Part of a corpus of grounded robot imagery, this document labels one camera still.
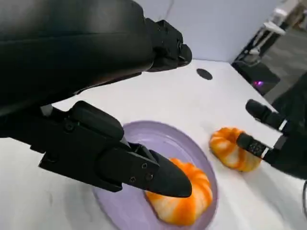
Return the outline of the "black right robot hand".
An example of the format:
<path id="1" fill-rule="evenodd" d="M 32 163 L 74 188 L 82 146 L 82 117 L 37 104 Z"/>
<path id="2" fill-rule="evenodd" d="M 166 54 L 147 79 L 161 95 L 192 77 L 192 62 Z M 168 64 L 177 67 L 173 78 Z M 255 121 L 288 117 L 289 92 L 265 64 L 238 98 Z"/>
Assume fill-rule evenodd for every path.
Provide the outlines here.
<path id="1" fill-rule="evenodd" d="M 273 168 L 305 180 L 307 178 L 307 75 L 273 102 L 274 111 L 250 99 L 246 111 L 258 122 L 281 132 L 273 148 L 248 134 L 240 134 L 237 145 Z"/>

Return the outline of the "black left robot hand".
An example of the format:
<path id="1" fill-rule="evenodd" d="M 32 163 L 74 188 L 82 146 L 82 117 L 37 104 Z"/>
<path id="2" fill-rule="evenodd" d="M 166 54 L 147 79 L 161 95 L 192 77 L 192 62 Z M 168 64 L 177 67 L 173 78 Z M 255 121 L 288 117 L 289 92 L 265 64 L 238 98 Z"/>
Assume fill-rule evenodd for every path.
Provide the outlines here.
<path id="1" fill-rule="evenodd" d="M 132 0 L 3 0 L 0 136 L 42 153 L 42 169 L 95 187 L 189 197 L 185 173 L 127 142 L 113 116 L 84 101 L 66 112 L 53 103 L 191 60 L 181 32 L 146 18 Z"/>

